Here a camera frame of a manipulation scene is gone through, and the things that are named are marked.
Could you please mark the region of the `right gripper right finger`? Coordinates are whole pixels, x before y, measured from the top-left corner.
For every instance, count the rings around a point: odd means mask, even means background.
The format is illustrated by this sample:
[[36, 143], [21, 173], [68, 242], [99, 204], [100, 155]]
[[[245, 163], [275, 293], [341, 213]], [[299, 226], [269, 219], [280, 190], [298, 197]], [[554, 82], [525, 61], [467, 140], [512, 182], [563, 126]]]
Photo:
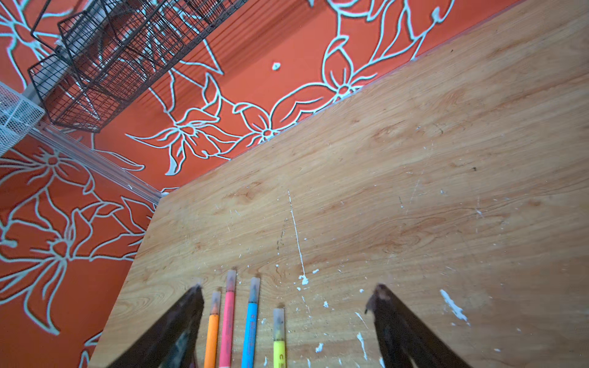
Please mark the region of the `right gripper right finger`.
[[469, 367], [386, 285], [379, 283], [365, 308], [374, 315], [385, 367]]

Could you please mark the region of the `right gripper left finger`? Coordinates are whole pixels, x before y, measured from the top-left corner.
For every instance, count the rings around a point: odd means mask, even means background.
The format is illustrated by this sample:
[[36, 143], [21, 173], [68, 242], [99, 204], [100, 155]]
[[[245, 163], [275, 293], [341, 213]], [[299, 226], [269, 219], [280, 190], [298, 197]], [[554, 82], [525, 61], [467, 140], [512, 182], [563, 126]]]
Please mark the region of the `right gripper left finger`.
[[205, 302], [199, 284], [188, 289], [111, 367], [197, 367], [196, 341]]

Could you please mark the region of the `orange marker pen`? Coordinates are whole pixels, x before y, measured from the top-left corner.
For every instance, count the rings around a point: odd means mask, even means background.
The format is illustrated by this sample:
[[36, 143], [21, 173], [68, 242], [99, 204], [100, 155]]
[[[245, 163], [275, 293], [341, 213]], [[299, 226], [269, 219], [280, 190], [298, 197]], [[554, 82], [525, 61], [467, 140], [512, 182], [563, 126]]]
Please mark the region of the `orange marker pen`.
[[215, 368], [217, 357], [217, 343], [219, 333], [219, 314], [221, 305], [221, 292], [214, 291], [212, 295], [211, 310], [208, 320], [208, 329], [206, 337], [206, 351], [204, 359], [204, 368]]

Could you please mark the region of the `pink marker pen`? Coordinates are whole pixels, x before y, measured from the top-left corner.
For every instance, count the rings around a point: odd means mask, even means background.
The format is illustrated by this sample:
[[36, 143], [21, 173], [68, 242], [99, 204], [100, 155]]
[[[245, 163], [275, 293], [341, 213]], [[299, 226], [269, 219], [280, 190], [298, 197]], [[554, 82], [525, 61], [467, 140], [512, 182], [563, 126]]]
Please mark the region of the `pink marker pen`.
[[236, 301], [236, 276], [236, 270], [231, 269], [229, 270], [226, 278], [225, 304], [222, 314], [222, 338], [219, 353], [220, 368], [229, 368], [232, 366], [233, 327]]

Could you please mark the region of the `blue marker pen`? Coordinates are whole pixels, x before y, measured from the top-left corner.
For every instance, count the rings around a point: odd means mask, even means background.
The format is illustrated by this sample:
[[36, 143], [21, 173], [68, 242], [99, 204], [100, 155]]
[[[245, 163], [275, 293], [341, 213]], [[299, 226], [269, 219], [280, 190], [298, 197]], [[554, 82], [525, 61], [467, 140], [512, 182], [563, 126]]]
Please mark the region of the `blue marker pen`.
[[244, 334], [244, 344], [242, 350], [241, 368], [253, 368], [255, 362], [256, 351], [256, 332], [258, 323], [259, 311], [259, 294], [260, 294], [261, 279], [254, 277], [251, 280], [248, 308], [246, 313], [246, 324]]

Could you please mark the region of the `yellow marker pen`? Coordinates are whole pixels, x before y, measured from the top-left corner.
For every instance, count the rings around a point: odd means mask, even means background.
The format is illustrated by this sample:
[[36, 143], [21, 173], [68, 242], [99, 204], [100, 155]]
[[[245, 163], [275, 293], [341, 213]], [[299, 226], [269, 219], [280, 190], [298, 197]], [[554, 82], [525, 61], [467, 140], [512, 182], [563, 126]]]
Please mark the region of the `yellow marker pen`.
[[273, 367], [287, 367], [284, 308], [275, 308], [273, 311]]

